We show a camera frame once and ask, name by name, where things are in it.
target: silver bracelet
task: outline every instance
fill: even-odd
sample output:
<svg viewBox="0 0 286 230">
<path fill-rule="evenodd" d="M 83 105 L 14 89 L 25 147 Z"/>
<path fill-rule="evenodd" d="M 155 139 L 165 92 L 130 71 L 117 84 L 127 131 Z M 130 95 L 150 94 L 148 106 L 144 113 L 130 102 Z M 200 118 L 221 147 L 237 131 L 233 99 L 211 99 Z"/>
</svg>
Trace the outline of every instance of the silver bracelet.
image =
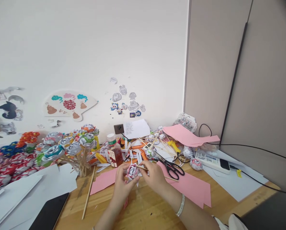
<svg viewBox="0 0 286 230">
<path fill-rule="evenodd" d="M 180 205 L 180 209 L 179 211 L 176 213 L 177 216 L 180 216 L 184 207 L 184 194 L 182 193 L 182 201 L 181 201 L 181 205 Z"/>
</svg>

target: wall socket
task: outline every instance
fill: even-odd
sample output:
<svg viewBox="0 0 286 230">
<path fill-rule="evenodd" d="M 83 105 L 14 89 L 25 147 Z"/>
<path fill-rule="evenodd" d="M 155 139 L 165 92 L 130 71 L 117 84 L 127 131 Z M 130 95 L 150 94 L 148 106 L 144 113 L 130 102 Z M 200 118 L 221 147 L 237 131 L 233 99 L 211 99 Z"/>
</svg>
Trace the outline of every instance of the wall socket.
<svg viewBox="0 0 286 230">
<path fill-rule="evenodd" d="M 115 134 L 124 133 L 124 125 L 114 125 Z"/>
</svg>

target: desk surface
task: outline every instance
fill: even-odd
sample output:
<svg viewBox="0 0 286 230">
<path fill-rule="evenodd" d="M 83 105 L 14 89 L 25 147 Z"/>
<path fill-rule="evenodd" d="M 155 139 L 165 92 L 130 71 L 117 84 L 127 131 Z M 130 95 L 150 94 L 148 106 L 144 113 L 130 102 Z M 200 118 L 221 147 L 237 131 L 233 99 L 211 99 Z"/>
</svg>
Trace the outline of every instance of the desk surface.
<svg viewBox="0 0 286 230">
<path fill-rule="evenodd" d="M 182 168 L 185 172 L 210 183 L 212 208 L 205 205 L 204 210 L 219 218 L 224 224 L 228 223 L 231 213 L 243 216 L 276 193 L 262 186 L 238 203 L 205 171 L 195 171 L 189 164 L 185 164 Z M 95 173 L 94 181 L 101 173 L 111 169 L 108 167 L 100 173 Z M 112 198 L 114 185 L 89 197 L 85 218 L 81 220 L 90 180 L 91 172 L 87 177 L 77 179 L 78 188 L 70 194 L 55 230 L 91 230 L 96 224 Z M 267 185 L 279 189 L 271 182 Z M 139 187 L 135 186 L 131 191 L 128 206 L 121 211 L 114 229 L 185 229 L 185 227 L 172 208 L 141 178 Z"/>
</svg>

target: pink paper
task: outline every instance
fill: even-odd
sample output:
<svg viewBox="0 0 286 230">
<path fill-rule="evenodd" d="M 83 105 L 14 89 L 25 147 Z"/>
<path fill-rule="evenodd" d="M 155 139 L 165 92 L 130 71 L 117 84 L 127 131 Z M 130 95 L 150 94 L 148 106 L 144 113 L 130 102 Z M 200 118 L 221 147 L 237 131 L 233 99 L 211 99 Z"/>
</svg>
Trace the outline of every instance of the pink paper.
<svg viewBox="0 0 286 230">
<path fill-rule="evenodd" d="M 117 168 L 110 170 L 108 172 L 102 173 L 92 184 L 91 193 L 89 195 L 93 195 L 106 187 L 115 183 L 115 175 Z"/>
<path fill-rule="evenodd" d="M 170 177 L 161 162 L 158 161 L 157 165 L 162 168 L 164 176 Z M 184 176 L 179 175 L 179 182 L 168 179 L 166 181 L 202 209 L 204 208 L 204 204 L 211 207 L 211 190 L 209 183 L 188 173 L 185 173 Z"/>
<path fill-rule="evenodd" d="M 197 147 L 201 146 L 203 143 L 206 142 L 215 142 L 220 140 L 218 136 L 208 136 L 208 137 L 195 136 L 193 133 L 191 133 L 189 130 L 187 130 L 180 124 L 170 127 L 164 127 L 163 131 L 167 135 L 179 141 L 180 143 L 190 147 Z"/>
</svg>

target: glue bottle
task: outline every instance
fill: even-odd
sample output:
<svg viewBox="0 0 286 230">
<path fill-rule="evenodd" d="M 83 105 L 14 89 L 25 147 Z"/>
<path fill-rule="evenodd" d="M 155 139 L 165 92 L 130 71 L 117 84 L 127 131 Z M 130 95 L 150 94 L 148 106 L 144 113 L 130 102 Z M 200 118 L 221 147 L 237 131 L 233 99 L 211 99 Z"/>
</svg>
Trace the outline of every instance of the glue bottle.
<svg viewBox="0 0 286 230">
<path fill-rule="evenodd" d="M 120 144 L 117 143 L 115 134 L 107 135 L 107 140 L 109 143 L 108 155 L 110 158 L 111 166 L 118 167 L 123 163 Z"/>
</svg>

